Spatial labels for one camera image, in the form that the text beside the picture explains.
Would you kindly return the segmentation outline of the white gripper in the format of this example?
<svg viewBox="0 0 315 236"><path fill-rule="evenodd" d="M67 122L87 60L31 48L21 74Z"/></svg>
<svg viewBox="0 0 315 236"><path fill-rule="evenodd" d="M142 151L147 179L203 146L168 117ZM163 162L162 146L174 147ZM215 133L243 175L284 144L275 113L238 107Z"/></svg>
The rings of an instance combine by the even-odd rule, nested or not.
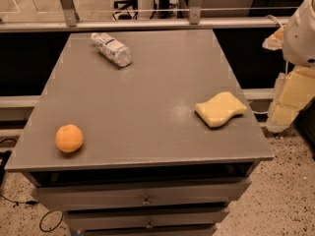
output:
<svg viewBox="0 0 315 236"><path fill-rule="evenodd" d="M296 65L288 73L279 73L274 98L268 110L267 130L279 133L287 129L315 97L315 19L312 16L292 17L281 26L262 47L283 49L283 59Z"/></svg>

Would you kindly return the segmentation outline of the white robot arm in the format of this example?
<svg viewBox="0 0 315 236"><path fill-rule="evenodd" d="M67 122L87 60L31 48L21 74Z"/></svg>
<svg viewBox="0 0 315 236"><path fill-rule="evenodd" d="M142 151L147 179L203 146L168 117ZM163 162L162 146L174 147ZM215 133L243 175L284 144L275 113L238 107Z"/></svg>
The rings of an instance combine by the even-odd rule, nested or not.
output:
<svg viewBox="0 0 315 236"><path fill-rule="evenodd" d="M315 97L315 0L304 0L290 17L262 44L281 50L285 72L279 73L268 110L267 129L279 133L287 129Z"/></svg>

